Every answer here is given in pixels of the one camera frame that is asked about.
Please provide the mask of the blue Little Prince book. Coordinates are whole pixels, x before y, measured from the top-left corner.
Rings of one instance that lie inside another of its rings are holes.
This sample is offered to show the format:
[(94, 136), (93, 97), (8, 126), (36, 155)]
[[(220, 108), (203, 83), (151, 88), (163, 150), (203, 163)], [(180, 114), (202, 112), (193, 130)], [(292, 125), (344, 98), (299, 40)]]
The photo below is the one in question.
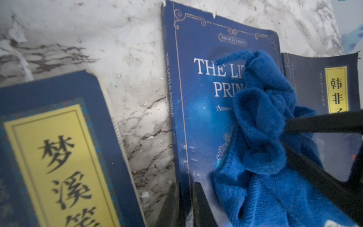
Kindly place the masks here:
[(166, 1), (162, 7), (176, 179), (183, 211), (191, 211), (192, 185), (199, 182), (218, 226), (231, 223), (212, 184), (237, 125), (233, 96), (245, 88), (244, 60), (217, 66), (238, 51), (267, 52), (282, 70), (278, 34), (209, 12)]

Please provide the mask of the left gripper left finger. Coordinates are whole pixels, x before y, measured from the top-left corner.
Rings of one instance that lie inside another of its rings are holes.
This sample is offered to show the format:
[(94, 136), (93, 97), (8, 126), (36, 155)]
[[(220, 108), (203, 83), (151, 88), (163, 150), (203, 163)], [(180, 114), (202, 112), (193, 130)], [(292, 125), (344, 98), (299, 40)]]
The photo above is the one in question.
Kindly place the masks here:
[(181, 197), (180, 183), (175, 182), (170, 186), (162, 206), (155, 227), (180, 227), (181, 226)]

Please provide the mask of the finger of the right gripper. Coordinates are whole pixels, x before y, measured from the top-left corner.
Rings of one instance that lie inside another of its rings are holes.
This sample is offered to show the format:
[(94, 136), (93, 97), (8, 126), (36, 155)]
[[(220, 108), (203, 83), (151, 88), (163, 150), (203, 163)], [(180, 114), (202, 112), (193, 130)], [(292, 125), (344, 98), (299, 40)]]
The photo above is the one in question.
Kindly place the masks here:
[(362, 133), (363, 111), (288, 119), (285, 132)]
[(363, 148), (354, 160), (347, 182), (341, 182), (306, 156), (285, 145), (288, 164), (319, 189), (357, 225), (363, 224)]

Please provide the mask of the blue microfiber cloth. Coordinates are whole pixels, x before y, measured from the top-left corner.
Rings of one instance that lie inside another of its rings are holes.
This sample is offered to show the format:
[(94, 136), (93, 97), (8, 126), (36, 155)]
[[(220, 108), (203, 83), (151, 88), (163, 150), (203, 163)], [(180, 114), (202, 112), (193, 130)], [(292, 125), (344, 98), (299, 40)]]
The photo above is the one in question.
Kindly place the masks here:
[(323, 227), (354, 222), (286, 163), (283, 144), (321, 166), (310, 133), (284, 133), (287, 119), (314, 116), (264, 51), (240, 51), (216, 61), (244, 60), (245, 89), (233, 97), (238, 121), (213, 177), (221, 207), (234, 227)]

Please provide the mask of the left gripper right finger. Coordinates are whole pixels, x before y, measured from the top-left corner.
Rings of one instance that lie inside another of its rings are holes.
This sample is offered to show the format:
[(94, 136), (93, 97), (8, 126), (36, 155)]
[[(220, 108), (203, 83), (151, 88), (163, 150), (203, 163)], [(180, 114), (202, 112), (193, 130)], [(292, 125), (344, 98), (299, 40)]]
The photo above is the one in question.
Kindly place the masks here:
[(192, 188), (192, 209), (195, 227), (217, 227), (202, 185), (195, 182)]

